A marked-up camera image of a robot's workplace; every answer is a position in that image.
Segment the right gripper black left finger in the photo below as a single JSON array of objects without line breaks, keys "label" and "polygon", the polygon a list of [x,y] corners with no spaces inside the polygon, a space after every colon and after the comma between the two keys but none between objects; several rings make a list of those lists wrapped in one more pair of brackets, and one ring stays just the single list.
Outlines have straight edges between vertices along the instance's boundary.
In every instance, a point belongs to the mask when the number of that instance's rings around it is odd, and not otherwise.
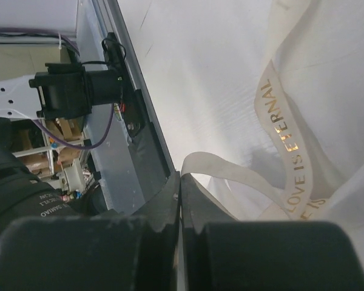
[{"label": "right gripper black left finger", "polygon": [[0,236],[0,290],[175,290],[180,175],[133,215],[26,217]]}]

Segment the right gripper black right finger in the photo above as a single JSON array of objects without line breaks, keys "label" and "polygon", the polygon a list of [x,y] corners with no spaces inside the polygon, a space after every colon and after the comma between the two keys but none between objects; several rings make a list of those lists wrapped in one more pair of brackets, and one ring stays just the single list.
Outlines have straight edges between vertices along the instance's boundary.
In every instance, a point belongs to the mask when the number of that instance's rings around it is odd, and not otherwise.
[{"label": "right gripper black right finger", "polygon": [[240,222],[191,175],[180,184],[189,290],[364,290],[364,269],[330,222]]}]

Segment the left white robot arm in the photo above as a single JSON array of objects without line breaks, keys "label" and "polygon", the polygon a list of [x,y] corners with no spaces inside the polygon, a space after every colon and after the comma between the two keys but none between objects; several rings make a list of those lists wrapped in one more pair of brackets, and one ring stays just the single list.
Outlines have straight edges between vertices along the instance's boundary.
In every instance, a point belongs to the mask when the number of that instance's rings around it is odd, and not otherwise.
[{"label": "left white robot arm", "polygon": [[0,81],[0,118],[75,119],[120,100],[122,73],[86,70],[87,62],[47,63],[46,72]]}]

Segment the cream printed ribbon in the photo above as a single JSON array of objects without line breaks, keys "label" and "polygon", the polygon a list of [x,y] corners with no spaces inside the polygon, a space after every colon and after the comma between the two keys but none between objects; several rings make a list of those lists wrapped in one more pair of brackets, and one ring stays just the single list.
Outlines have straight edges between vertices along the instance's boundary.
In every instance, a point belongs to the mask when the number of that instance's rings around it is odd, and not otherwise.
[{"label": "cream printed ribbon", "polygon": [[309,1],[274,1],[269,14],[267,43],[254,107],[284,163],[285,189],[278,193],[262,176],[207,153],[188,155],[182,174],[204,174],[249,186],[272,204],[260,219],[326,219],[349,228],[364,226],[364,166],[344,181],[319,144],[308,142],[300,114],[289,105],[273,65],[278,49],[310,6]]}]

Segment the translucent white wrapping paper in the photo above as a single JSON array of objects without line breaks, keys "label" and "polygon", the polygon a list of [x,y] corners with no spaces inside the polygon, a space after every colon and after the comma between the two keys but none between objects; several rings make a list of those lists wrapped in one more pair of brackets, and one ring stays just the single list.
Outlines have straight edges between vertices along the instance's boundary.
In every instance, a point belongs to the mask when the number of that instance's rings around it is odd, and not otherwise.
[{"label": "translucent white wrapping paper", "polygon": [[286,32],[275,67],[291,109],[274,114],[280,128],[296,121],[311,160],[311,210],[345,224],[364,221],[364,1],[300,1],[294,28],[272,17],[285,1],[214,5],[216,53],[224,83],[213,152],[264,177],[282,194],[290,173],[281,148],[254,109],[266,44]]}]

